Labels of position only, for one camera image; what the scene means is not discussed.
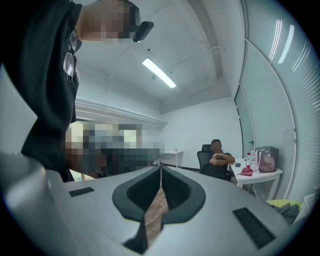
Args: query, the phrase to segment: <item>red cloth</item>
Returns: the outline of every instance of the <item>red cloth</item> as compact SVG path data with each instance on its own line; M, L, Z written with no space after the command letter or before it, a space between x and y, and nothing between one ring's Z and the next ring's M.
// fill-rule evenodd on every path
M242 169L242 172L240 172L240 175L252 176L253 173L254 171L252 169L250 169L249 167L245 167Z

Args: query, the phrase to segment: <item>ceiling light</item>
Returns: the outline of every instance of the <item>ceiling light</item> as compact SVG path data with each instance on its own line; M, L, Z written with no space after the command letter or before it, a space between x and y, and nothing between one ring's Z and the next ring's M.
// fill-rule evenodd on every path
M292 43L292 39L294 38L294 33L295 33L295 26L294 25L290 25L290 29L289 29L289 34L288 34L288 38L286 39L286 43L283 49L283 52L281 54L281 57L278 61L278 64L281 64L282 62L284 62L287 53L289 51L289 48L291 46Z
M274 56L277 52L281 32L282 32L282 20L277 19L276 25L275 25L275 34L273 38L273 44L272 44L271 52L269 55L269 58L271 59L271 61L274 59Z
M149 58L145 59L142 62L148 69L150 69L153 73L155 73L162 81L164 81L170 88L174 88L177 85L156 65L154 64Z

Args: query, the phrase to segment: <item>black shirt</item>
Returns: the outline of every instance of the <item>black shirt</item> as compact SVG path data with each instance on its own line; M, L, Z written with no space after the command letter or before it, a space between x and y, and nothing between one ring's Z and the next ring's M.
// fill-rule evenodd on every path
M218 157L217 159L218 160L225 160L223 157ZM214 166L208 162L203 165L203 174L211 176L211 177L226 180L229 178L229 174L227 173L227 169L228 169L228 164L221 165L221 166Z
M27 9L18 6L15 10L19 10L12 12L18 25L7 27L3 55L13 84L37 115L22 153L59 172L64 182L73 181L64 139L68 126L76 120L78 79L74 72L73 81L67 82L63 63L82 6L68 0L27 4Z

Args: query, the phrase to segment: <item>green object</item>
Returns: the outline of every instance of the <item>green object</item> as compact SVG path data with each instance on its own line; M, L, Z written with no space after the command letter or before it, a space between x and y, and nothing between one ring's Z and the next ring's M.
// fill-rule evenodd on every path
M286 200L286 199L279 199L279 200L270 200L266 201L269 205L277 206L277 207L282 207L286 204L291 204L291 205L298 205L299 211L301 211L301 205L302 202L296 201L296 200Z

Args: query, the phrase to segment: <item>white ceiling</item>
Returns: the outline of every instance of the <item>white ceiling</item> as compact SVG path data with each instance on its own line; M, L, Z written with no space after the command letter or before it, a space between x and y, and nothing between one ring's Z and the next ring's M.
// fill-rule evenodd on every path
M138 87L162 101L214 87L228 87L224 81L229 74L223 70L218 43L221 40L201 0L131 1L139 7L141 21L154 22L154 28L144 41L120 44L84 41L77 52L80 67L94 69L106 77L101 86L121 81L123 86ZM94 1L75 2L86 5ZM156 63L177 87L169 88L143 66L146 58Z

